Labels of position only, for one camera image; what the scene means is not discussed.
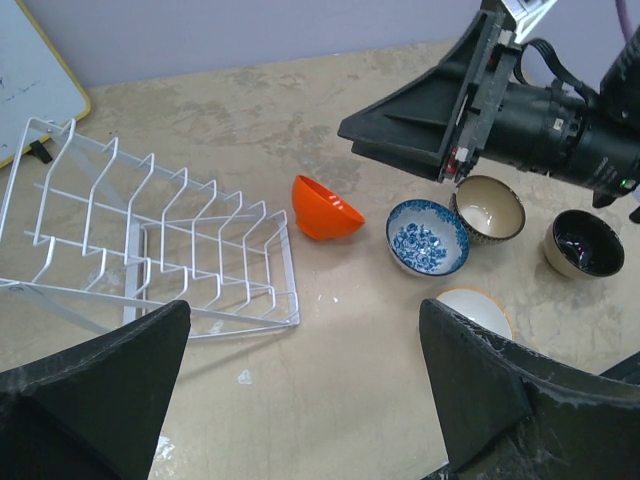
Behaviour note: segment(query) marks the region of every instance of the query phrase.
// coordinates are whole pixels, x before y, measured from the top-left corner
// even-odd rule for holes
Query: cable
[[[567,85],[571,85],[576,93],[584,98],[588,106],[595,106],[598,100],[597,92],[582,80],[578,80],[574,77],[573,74],[567,70],[564,65],[562,65],[553,46],[541,38],[534,38],[522,45],[522,51],[520,52],[518,61],[513,67],[513,75],[516,77],[518,82],[523,85],[529,84],[522,74],[522,57],[524,57],[524,52],[529,46],[535,48],[538,53],[540,53],[542,59],[547,64],[547,67],[549,67],[551,73],[553,73],[558,80],[566,83]]]
[[[633,36],[633,27],[631,26],[631,20],[629,20],[629,10],[627,10],[626,0],[616,0],[616,10],[618,11],[618,20],[620,21],[620,29],[622,30],[622,36],[624,41],[628,42]]]

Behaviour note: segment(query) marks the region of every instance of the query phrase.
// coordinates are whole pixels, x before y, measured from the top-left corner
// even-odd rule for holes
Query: white wire dish rack
[[[49,166],[29,162],[21,169],[20,152],[33,131],[38,138],[50,135],[58,152]],[[91,312],[104,318],[111,306],[126,324],[174,299],[191,305],[190,338],[271,332],[300,322],[286,212],[270,213],[264,201],[248,203],[241,191],[223,193],[216,180],[195,181],[186,167],[162,168],[154,154],[125,153],[118,138],[102,144],[79,135],[74,120],[61,127],[30,119],[17,151],[0,242],[10,244],[5,255],[21,259],[21,278],[0,278],[0,289],[95,333],[117,323],[96,322]],[[18,181],[23,169],[42,171],[37,190]],[[20,198],[12,199],[17,191]],[[35,225],[24,218],[29,204]],[[68,305],[84,301],[91,302],[84,313]]]

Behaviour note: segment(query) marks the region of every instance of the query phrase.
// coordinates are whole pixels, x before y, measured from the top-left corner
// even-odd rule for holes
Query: marble surface
[[[627,261],[617,276],[574,282],[556,274],[540,242],[554,216],[591,210],[590,193],[481,161],[524,201],[527,224],[500,246],[475,247],[457,274],[423,280],[394,264],[384,224],[410,198],[446,204],[438,185],[356,157],[340,120],[434,65],[451,44],[429,44],[114,85],[90,91],[81,133],[157,154],[172,169],[216,177],[293,218],[290,187],[309,175],[366,217],[350,238],[316,243],[291,222],[301,325],[284,335],[188,346],[151,477],[158,479],[418,479],[446,452],[418,339],[418,307],[455,286],[505,305],[517,341],[569,365],[600,372],[640,349],[634,280],[640,227],[631,198],[598,215],[620,234]],[[44,167],[29,159],[16,189],[18,214]],[[0,171],[6,186],[9,170]],[[60,225],[72,221],[60,213]],[[14,226],[23,229],[16,221]],[[18,275],[24,238],[7,235],[2,276]],[[0,370],[91,337],[2,294]],[[90,308],[97,319],[111,312]],[[248,370],[251,383],[239,382]]]

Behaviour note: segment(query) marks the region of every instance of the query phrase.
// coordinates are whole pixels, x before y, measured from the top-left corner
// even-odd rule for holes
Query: blue and white bowl
[[[416,276],[449,275],[469,256],[469,237],[460,219],[429,200],[407,200],[391,211],[387,243],[398,265]]]

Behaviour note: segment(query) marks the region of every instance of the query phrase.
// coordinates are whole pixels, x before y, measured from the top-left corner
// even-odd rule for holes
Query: whiteboard frame
[[[38,25],[38,22],[36,22],[36,19],[33,18],[33,15],[31,15],[31,12],[29,11],[29,9],[27,8],[27,6],[24,4],[24,0],[15,0],[16,4],[18,5],[18,7],[20,7],[20,10],[22,10],[22,13],[24,13],[25,17],[27,17],[27,20],[29,20],[29,23],[31,23],[31,25],[33,25],[33,28],[36,30],[36,32],[38,32],[38,35],[40,35],[40,38],[42,38],[42,40],[44,41],[44,43],[47,45],[47,48],[49,48],[49,50],[51,51],[51,53],[53,54],[53,56],[56,58],[56,60],[58,61],[58,63],[60,64],[60,66],[63,68],[63,70],[65,71],[65,73],[67,75],[69,75],[69,78],[71,79],[71,81],[73,82],[73,84],[75,85],[75,87],[78,89],[78,91],[80,92],[80,94],[82,95],[82,98],[84,98],[85,101],[85,108],[82,112],[80,112],[78,115],[76,115],[74,118],[76,120],[80,120],[84,117],[86,117],[89,112],[91,111],[91,99],[89,98],[89,95],[87,94],[87,92],[84,90],[84,88],[82,88],[82,86],[80,85],[80,82],[78,82],[78,79],[76,78],[76,76],[73,74],[73,72],[71,71],[71,69],[69,68],[69,66],[65,63],[65,61],[62,59],[62,57],[60,56],[60,54],[58,53],[58,51],[56,50],[56,48],[53,46],[53,44],[51,43],[51,41],[49,40],[49,38],[47,37],[47,35],[44,33],[44,31],[42,30],[42,28],[40,27],[40,25]],[[46,142],[47,140],[49,140],[49,135],[44,135],[43,137],[40,137],[38,139],[38,141],[40,142]],[[22,152],[20,152],[20,155],[24,155],[25,153],[28,153],[31,150],[31,147],[26,146]],[[13,155],[9,155],[8,157],[4,158],[4,159],[0,159],[0,168],[8,165],[9,163],[11,163],[15,158],[15,154]]]

